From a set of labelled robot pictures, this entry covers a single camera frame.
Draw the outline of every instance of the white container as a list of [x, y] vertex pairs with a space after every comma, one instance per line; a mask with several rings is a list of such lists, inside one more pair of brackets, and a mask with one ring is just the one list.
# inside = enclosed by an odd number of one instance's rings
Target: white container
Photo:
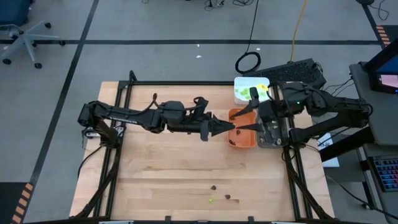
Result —
[[268, 86], [269, 79], [262, 77], [236, 77], [234, 80], [234, 96], [235, 103], [237, 105], [246, 105], [249, 103], [250, 91], [251, 87], [256, 87], [257, 92], [259, 93], [259, 101], [269, 100], [267, 96], [267, 92], [263, 88], [259, 88], [259, 85]]

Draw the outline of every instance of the black cable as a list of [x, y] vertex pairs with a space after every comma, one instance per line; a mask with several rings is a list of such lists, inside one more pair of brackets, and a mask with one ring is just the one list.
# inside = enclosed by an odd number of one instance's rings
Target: black cable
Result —
[[[153, 97], [152, 97], [152, 101], [151, 101], [151, 103], [149, 103], [149, 105], [145, 108], [145, 109], [143, 109], [142, 111], [138, 111], [137, 113], [125, 113], [125, 112], [122, 112], [122, 111], [112, 111], [113, 113], [118, 113], [118, 114], [123, 114], [123, 115], [126, 115], [126, 116], [136, 116], [136, 115], [140, 115], [140, 114], [143, 114], [143, 113], [145, 113], [146, 111], [148, 111], [150, 108], [151, 108], [151, 106], [154, 104], [154, 103], [156, 103], [155, 101], [156, 101], [156, 98], [157, 98], [157, 94], [156, 93], [154, 93], [154, 95], [153, 95]], [[107, 108], [107, 107], [105, 107], [105, 106], [103, 106], [103, 105], [101, 105], [101, 104], [98, 104], [97, 106], [100, 106], [100, 107], [102, 107], [102, 109], [104, 109], [104, 110], [108, 110], [109, 108]]]
[[315, 148], [315, 147], [313, 147], [313, 146], [310, 146], [309, 144], [305, 144], [305, 145], [306, 145], [307, 147], [310, 147], [311, 149], [313, 149], [313, 150], [319, 152], [319, 150], [318, 150], [317, 148]]
[[[122, 134], [124, 134], [124, 132], [126, 131], [126, 126], [116, 126], [116, 127], [114, 127], [115, 129], [116, 128], [119, 128], [119, 127], [123, 127], [123, 130], [118, 134], [118, 137], [120, 137]], [[79, 169], [78, 169], [78, 172], [77, 172], [77, 177], [79, 178], [79, 175], [80, 175], [80, 170], [81, 170], [81, 168], [83, 167], [83, 164], [87, 161], [87, 159], [88, 158], [90, 158], [92, 155], [94, 155], [96, 152], [98, 152], [101, 148], [102, 148], [103, 146], [100, 146], [100, 147], [98, 147], [97, 149], [95, 149], [92, 153], [90, 153], [90, 155], [88, 155], [85, 159], [83, 159], [83, 161], [81, 162], [81, 164], [80, 164], [80, 166], [79, 166]]]
[[340, 90], [340, 92], [338, 92], [335, 96], [339, 95], [342, 91], [344, 91], [345, 89], [347, 89], [348, 87], [350, 87], [350, 86], [352, 86], [352, 85], [354, 85], [354, 83], [352, 83], [352, 84], [350, 84], [350, 85], [344, 87], [344, 88], [343, 88], [342, 90]]
[[330, 85], [330, 86], [327, 86], [323, 91], [327, 91], [327, 89], [329, 89], [330, 87], [335, 87], [335, 86], [338, 86], [338, 87], [340, 87], [340, 86], [343, 86], [343, 85], [345, 85], [345, 84], [347, 84], [350, 80], [351, 80], [352, 78], [350, 78], [350, 79], [348, 79], [347, 81], [345, 81], [344, 83], [342, 83], [342, 84], [337, 84], [337, 85]]
[[373, 106], [368, 104], [369, 108], [371, 109], [371, 111], [369, 112], [368, 116], [371, 116], [373, 114]]
[[[379, 14], [379, 18], [380, 18], [382, 21], [386, 21], [386, 20], [388, 19], [388, 17], [390, 16], [390, 12], [389, 12], [389, 11], [387, 11], [387, 10], [381, 8], [381, 4], [382, 4], [384, 1], [385, 1], [385, 0], [382, 0], [382, 1], [379, 3], [379, 7], [374, 7], [374, 6], [372, 6], [372, 5], [369, 5], [369, 7], [373, 8], [373, 9], [377, 9], [377, 13]], [[385, 18], [382, 18], [382, 17], [380, 16], [380, 11], [383, 11], [383, 12], [386, 13]]]
[[216, 3], [213, 3], [211, 0], [207, 0], [205, 1], [205, 10], [210, 12], [213, 9], [219, 8], [219, 7], [223, 7], [224, 6], [224, 1], [222, 0], [219, 4], [218, 4], [218, 0], [216, 0]]
[[342, 131], [337, 132], [336, 134], [330, 136], [330, 138], [328, 138], [328, 139], [324, 140], [323, 142], [321, 142], [320, 144], [318, 144], [318, 146], [323, 145], [323, 143], [327, 142], [329, 139], [332, 139], [332, 138], [334, 138], [336, 135], [341, 134], [341, 133], [343, 133], [343, 132], [345, 132], [345, 131], [347, 131], [347, 130], [349, 130], [349, 129], [350, 129], [350, 128], [346, 128], [346, 129], [343, 129]]
[[250, 6], [254, 0], [234, 0], [232, 1], [232, 4], [235, 6]]
[[88, 155], [85, 159], [83, 159], [83, 161], [81, 162], [78, 172], [77, 172], [77, 178], [79, 178], [80, 175], [80, 170], [83, 167], [83, 164], [87, 161], [88, 158], [90, 158], [92, 155], [94, 155], [96, 152], [98, 152], [103, 146], [98, 147], [97, 149], [95, 149], [92, 153], [90, 153], [90, 155]]
[[269, 100], [271, 100], [271, 101], [275, 101], [275, 99], [273, 99], [271, 96], [270, 96], [270, 94], [269, 94], [269, 90], [270, 90], [270, 87], [272, 86], [273, 84], [269, 84], [268, 86], [267, 86], [267, 96], [268, 96], [268, 98], [269, 98]]
[[359, 197], [355, 196], [354, 194], [352, 194], [349, 190], [347, 190], [341, 183], [335, 181], [333, 178], [329, 177], [328, 175], [325, 175], [327, 179], [330, 179], [332, 182], [334, 182], [335, 184], [339, 185], [349, 196], [353, 197], [354, 199], [356, 199], [357, 201], [360, 201], [361, 203], [367, 205], [370, 209], [373, 209], [377, 212], [383, 213], [384, 215], [391, 217], [393, 219], [398, 220], [398, 217], [389, 213], [389, 212], [385, 212], [381, 209], [376, 208], [375, 206], [365, 202], [364, 200], [360, 199]]
[[[257, 52], [248, 52], [249, 48], [250, 48], [251, 38], [253, 36], [254, 24], [256, 23], [256, 16], [257, 16], [257, 8], [258, 7], [259, 7], [259, 0], [257, 0], [256, 10], [254, 11], [254, 19], [253, 19], [253, 24], [251, 26], [251, 32], [250, 32], [248, 48], [246, 49], [245, 53], [240, 58], [238, 58], [238, 60], [235, 63], [235, 70], [237, 72], [239, 72], [240, 74], [246, 74], [246, 73], [249, 73], [249, 72], [254, 72], [260, 67], [260, 64], [261, 64], [261, 56], [260, 56], [259, 53], [257, 53]], [[250, 68], [249, 70], [242, 71], [242, 70], [239, 69], [239, 63], [242, 61], [242, 59], [244, 59], [248, 55], [256, 56], [257, 57], [257, 64], [254, 67]]]
[[344, 85], [341, 85], [340, 87], [338, 87], [337, 89], [335, 89], [334, 90], [334, 92], [333, 93], [331, 93], [330, 95], [332, 95], [333, 96], [333, 94], [335, 94], [340, 88], [342, 88]]
[[[156, 102], [156, 97], [157, 97], [157, 95], [155, 96], [155, 94], [154, 94], [154, 100], [152, 101], [153, 104], [155, 104], [155, 106], [158, 107], [159, 109], [164, 109], [164, 106], [159, 105], [159, 104]], [[192, 106], [192, 107], [190, 107], [190, 108], [184, 108], [183, 110], [167, 108], [166, 110], [170, 110], [170, 111], [192, 111], [192, 110], [195, 110], [195, 109], [198, 109], [198, 108], [202, 108], [202, 107], [204, 107], [204, 106], [205, 106], [205, 105], [196, 105], [196, 106]]]
[[[293, 156], [292, 157], [290, 157], [290, 153], [289, 153], [289, 158], [288, 158], [288, 162], [289, 161], [291, 161], [292, 159], [294, 159], [294, 157], [296, 157], [296, 151], [295, 150], [293, 150]], [[286, 162], [286, 156], [284, 156], [284, 154], [285, 154], [285, 151], [283, 150], [282, 151], [282, 154], [280, 155], [280, 157], [282, 158], [282, 160], [284, 161], [284, 162]]]

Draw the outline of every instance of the keyboard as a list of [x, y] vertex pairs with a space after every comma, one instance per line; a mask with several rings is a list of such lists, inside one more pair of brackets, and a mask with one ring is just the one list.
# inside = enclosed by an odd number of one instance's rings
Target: keyboard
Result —
[[377, 156], [369, 159], [382, 190], [398, 191], [398, 156]]
[[272, 68], [258, 70], [255, 72], [244, 74], [244, 77], [266, 77], [272, 82], [305, 82], [314, 84], [314, 87], [320, 88], [326, 80], [322, 73], [313, 68], [314, 61], [312, 59], [301, 60], [298, 62], [287, 63]]

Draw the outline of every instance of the yellow cable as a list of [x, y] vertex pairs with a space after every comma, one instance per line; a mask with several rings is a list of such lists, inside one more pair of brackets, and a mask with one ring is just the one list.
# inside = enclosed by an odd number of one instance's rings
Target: yellow cable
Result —
[[301, 19], [303, 18], [305, 6], [307, 6], [307, 0], [304, 0], [304, 5], [303, 5], [303, 8], [301, 9], [300, 17], [298, 18], [296, 28], [294, 29], [293, 42], [292, 42], [292, 54], [290, 55], [290, 61], [291, 61], [291, 62], [293, 62], [294, 42], [296, 41], [296, 33], [297, 33], [297, 29], [299, 28]]

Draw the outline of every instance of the chair base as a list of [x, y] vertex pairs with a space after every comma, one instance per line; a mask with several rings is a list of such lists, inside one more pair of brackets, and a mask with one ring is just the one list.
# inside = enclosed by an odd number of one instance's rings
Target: chair base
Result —
[[[35, 65], [35, 68], [42, 68], [42, 64], [36, 62], [33, 47], [36, 47], [37, 44], [34, 41], [35, 40], [59, 40], [60, 39], [58, 36], [54, 36], [54, 35], [34, 34], [34, 32], [37, 31], [39, 28], [42, 28], [42, 26], [45, 26], [46, 28], [51, 29], [51, 23], [49, 23], [49, 22], [44, 23], [42, 21], [25, 32], [20, 31], [20, 30], [18, 32], [13, 32], [13, 33], [17, 33], [19, 35], [17, 35], [17, 39], [14, 41], [14, 43], [12, 43], [8, 47], [8, 49], [0, 56], [3, 63], [5, 63], [6, 65], [10, 65], [11, 60], [8, 59], [8, 56], [12, 55], [17, 50], [19, 50], [23, 45], [25, 45], [27, 48], [27, 51], [30, 55], [30, 59], [32, 59], [34, 65]], [[65, 45], [65, 41], [61, 40], [60, 45]]]

